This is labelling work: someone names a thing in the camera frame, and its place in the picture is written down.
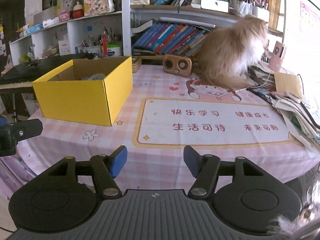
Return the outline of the black piano keyboard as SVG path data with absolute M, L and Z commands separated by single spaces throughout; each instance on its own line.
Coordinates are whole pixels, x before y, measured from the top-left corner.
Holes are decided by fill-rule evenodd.
M 54 56 L 46 59 L 25 62 L 14 66 L 1 76 L 1 93 L 26 93 L 33 91 L 33 81 L 56 67 L 75 59 L 93 59 L 92 53 Z

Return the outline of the pink checked table mat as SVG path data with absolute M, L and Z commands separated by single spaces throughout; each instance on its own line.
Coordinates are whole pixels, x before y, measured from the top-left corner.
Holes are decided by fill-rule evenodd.
M 219 92 L 160 66 L 142 66 L 133 76 L 133 90 L 112 126 L 47 119 L 40 111 L 34 117 L 43 123 L 42 134 L 18 145 L 33 172 L 67 155 L 88 160 L 124 145 L 127 162 L 117 177 L 124 190 L 189 188 L 194 178 L 183 161 L 186 145 L 224 161 L 246 157 L 283 182 L 319 162 L 319 152 L 308 152 L 283 117 L 253 93 Z

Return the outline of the yellow cardboard box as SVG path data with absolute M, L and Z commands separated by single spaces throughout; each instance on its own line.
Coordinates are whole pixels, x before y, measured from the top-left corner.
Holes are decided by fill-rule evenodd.
M 81 81 L 104 74 L 103 80 Z M 43 116 L 112 126 L 133 89 L 129 56 L 70 60 L 33 82 Z

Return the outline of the grey toy car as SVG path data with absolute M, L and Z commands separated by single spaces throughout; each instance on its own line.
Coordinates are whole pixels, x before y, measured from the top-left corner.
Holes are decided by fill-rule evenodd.
M 92 75 L 92 76 L 90 76 L 90 77 L 83 77 L 83 78 L 81 79 L 81 81 L 103 80 L 105 77 L 106 77 L 106 75 L 99 73 L 99 74 L 94 74 L 94 75 Z

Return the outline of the wooden retro radio speaker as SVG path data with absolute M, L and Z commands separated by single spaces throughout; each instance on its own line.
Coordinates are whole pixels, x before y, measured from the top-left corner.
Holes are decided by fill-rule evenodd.
M 169 74 L 189 77 L 192 71 L 192 61 L 188 57 L 167 54 L 163 59 L 163 70 Z

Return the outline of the stack of papers and magazines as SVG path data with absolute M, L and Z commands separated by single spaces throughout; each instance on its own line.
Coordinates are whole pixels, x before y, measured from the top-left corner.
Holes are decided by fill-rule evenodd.
M 249 90 L 270 103 L 283 117 L 289 135 L 309 151 L 319 150 L 319 108 L 288 92 L 277 92 L 274 73 L 264 62 L 248 68 L 255 83 Z

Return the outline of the wooden chess board box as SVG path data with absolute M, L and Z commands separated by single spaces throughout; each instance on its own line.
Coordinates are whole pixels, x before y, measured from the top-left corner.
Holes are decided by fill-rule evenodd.
M 132 72 L 136 73 L 142 65 L 141 57 L 133 57 L 132 58 Z

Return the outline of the orange white fluffy cat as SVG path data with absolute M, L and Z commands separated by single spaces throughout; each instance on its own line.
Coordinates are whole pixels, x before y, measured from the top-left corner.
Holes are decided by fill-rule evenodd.
M 254 86 L 248 67 L 261 60 L 267 35 L 267 22 L 250 14 L 230 28 L 211 31 L 199 49 L 194 73 L 206 84 L 225 89 Z

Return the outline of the white green lid jar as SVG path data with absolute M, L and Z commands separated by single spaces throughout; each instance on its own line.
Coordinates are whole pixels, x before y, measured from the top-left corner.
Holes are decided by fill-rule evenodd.
M 109 43 L 107 45 L 107 56 L 121 56 L 121 44 L 120 43 Z

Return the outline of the brown cardboard piece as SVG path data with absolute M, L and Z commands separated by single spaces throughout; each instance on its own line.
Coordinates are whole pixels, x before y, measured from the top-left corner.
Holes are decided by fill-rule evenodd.
M 302 87 L 298 76 L 286 73 L 274 73 L 277 92 L 288 92 L 299 99 L 303 98 Z

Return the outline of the pink cartoon holder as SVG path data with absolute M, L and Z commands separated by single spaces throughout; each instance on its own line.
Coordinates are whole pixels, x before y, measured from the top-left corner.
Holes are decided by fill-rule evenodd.
M 285 53 L 286 53 L 285 45 L 277 41 L 268 63 L 268 67 L 272 71 L 278 72 L 278 73 L 281 72 Z

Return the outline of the red pen bottle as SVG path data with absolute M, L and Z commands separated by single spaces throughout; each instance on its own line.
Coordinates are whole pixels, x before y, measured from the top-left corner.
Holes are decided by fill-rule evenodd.
M 102 46 L 103 46 L 103 55 L 107 55 L 107 37 L 106 37 L 106 32 L 103 33 L 103 35 L 101 36 L 101 40 L 102 40 Z

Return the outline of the row of colourful books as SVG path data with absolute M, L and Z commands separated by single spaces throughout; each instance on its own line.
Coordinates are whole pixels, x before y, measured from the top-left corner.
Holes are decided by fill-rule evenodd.
M 196 57 L 208 34 L 208 29 L 196 25 L 153 22 L 133 42 L 132 54 Z

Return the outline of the white bookshelf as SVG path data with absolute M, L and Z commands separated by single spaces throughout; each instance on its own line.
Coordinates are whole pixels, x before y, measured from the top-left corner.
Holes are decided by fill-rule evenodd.
M 22 56 L 26 55 L 30 46 L 34 46 L 34 56 L 39 59 L 50 45 L 57 46 L 59 41 L 67 41 L 69 53 L 80 51 L 82 41 L 97 35 L 105 28 L 122 34 L 122 54 L 130 56 L 131 29 L 150 20 L 193 21 L 216 27 L 229 27 L 239 18 L 224 12 L 193 7 L 175 7 L 171 5 L 135 5 L 129 0 L 121 0 L 121 10 L 101 15 L 91 15 L 68 21 L 55 23 L 30 35 L 25 35 L 9 43 L 13 65 L 18 65 Z

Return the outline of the pink white decorative figure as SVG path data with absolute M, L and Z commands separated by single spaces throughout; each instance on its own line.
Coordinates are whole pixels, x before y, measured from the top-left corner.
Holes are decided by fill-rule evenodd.
M 115 0 L 87 0 L 91 15 L 109 14 L 114 12 Z

